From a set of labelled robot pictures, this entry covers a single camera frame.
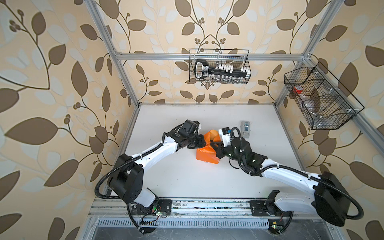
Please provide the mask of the orange wrapping paper sheet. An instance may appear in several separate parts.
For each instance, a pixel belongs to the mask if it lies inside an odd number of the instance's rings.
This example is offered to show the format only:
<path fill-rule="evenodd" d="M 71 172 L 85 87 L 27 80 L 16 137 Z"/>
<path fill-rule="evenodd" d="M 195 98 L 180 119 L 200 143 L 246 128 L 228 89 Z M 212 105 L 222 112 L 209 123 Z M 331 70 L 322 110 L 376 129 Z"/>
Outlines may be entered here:
<path fill-rule="evenodd" d="M 196 159 L 199 161 L 218 164 L 220 159 L 216 156 L 216 151 L 211 146 L 212 142 L 220 142 L 219 132 L 216 130 L 210 130 L 204 134 L 205 145 L 201 149 L 197 149 Z"/>

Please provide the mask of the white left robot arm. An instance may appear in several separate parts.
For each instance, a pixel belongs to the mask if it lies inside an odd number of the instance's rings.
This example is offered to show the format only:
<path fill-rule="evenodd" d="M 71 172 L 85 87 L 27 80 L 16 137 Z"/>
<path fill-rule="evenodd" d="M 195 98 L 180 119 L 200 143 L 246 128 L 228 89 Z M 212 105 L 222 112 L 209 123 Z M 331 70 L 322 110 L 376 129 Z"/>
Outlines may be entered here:
<path fill-rule="evenodd" d="M 107 185 L 126 204 L 153 207 L 157 196 L 143 188 L 145 172 L 180 149 L 203 148 L 206 142 L 204 136 L 199 134 L 200 128 L 198 121 L 186 120 L 171 131 L 163 133 L 161 141 L 147 150 L 132 156 L 120 155 L 114 166 L 117 170 L 108 177 Z"/>

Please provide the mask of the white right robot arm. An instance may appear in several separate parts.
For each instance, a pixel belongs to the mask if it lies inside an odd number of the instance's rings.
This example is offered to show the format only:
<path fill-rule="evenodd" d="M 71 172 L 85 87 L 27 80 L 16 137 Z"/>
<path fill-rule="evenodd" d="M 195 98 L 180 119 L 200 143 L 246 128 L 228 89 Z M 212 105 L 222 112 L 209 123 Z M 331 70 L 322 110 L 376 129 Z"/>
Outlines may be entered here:
<path fill-rule="evenodd" d="M 314 174 L 284 166 L 267 156 L 253 152 L 251 145 L 242 136 L 235 136 L 238 128 L 219 130 L 219 140 L 210 141 L 216 156 L 239 164 L 239 169 L 251 177 L 272 179 L 284 183 L 297 193 L 273 190 L 256 209 L 271 216 L 295 212 L 318 215 L 324 221 L 342 227 L 353 203 L 352 197 L 331 173 Z"/>

